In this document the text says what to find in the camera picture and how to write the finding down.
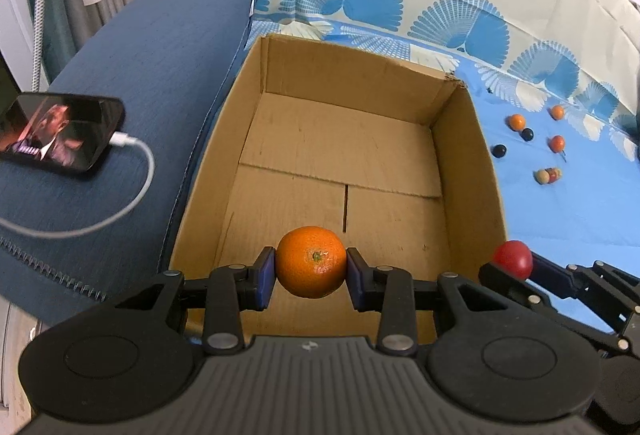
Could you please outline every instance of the zipper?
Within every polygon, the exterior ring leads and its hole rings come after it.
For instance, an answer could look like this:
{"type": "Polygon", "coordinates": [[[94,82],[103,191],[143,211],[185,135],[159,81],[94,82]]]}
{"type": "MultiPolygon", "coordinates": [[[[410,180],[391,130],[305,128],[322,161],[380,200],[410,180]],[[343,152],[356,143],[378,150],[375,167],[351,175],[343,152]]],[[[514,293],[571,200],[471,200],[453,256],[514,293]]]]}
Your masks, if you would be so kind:
{"type": "Polygon", "coordinates": [[[107,294],[105,294],[104,292],[95,290],[93,287],[91,287],[91,285],[82,283],[82,280],[71,278],[69,275],[64,274],[62,271],[56,271],[56,269],[54,269],[48,263],[44,263],[34,256],[25,253],[22,249],[20,249],[20,247],[15,245],[15,243],[7,240],[4,237],[0,237],[0,248],[4,249],[11,256],[25,264],[30,269],[39,272],[44,277],[47,277],[50,280],[60,283],[60,285],[64,285],[68,289],[78,292],[82,296],[87,296],[89,299],[97,302],[103,302],[107,299],[107,294]]]}

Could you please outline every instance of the dark suit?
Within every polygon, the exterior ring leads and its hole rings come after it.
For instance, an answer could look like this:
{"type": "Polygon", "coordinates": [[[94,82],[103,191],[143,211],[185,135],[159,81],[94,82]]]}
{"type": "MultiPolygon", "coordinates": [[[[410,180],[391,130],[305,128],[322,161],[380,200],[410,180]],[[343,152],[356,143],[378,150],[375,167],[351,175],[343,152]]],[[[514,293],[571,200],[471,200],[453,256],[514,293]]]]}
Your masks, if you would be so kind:
{"type": "MultiPolygon", "coordinates": [[[[28,137],[13,144],[10,144],[5,148],[5,151],[12,152],[18,155],[31,156],[36,159],[40,159],[40,149],[44,145],[37,139],[28,137]]],[[[68,167],[74,163],[76,155],[73,150],[65,145],[64,140],[60,137],[56,137],[53,144],[44,156],[44,160],[53,161],[61,166],[68,167]]]]}

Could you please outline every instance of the smartphone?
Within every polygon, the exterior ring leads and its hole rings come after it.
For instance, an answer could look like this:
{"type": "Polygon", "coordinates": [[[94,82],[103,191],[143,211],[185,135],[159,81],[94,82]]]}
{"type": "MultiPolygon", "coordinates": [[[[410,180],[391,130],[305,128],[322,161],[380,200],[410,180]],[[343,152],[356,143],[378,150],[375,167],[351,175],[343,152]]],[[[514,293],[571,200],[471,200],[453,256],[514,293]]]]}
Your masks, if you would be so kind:
{"type": "Polygon", "coordinates": [[[0,158],[38,168],[89,172],[124,120],[113,97],[19,94],[0,116],[0,158]]]}

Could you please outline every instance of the open cardboard box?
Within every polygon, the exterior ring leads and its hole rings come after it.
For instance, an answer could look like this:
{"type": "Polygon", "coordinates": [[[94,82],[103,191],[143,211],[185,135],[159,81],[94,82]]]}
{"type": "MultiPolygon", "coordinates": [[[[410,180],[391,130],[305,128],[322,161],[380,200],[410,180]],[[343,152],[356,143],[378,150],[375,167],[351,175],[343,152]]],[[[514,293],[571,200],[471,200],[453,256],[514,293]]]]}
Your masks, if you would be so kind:
{"type": "MultiPolygon", "coordinates": [[[[506,240],[493,163],[470,95],[455,77],[347,47],[260,39],[207,145],[172,259],[187,278],[251,265],[302,225],[337,233],[370,266],[416,279],[478,268],[506,240]]],[[[346,285],[318,300],[276,283],[254,334],[369,335],[346,285]]],[[[190,316],[193,327],[202,315],[190,316]]],[[[420,342],[432,341],[418,313],[420,342]]]]}

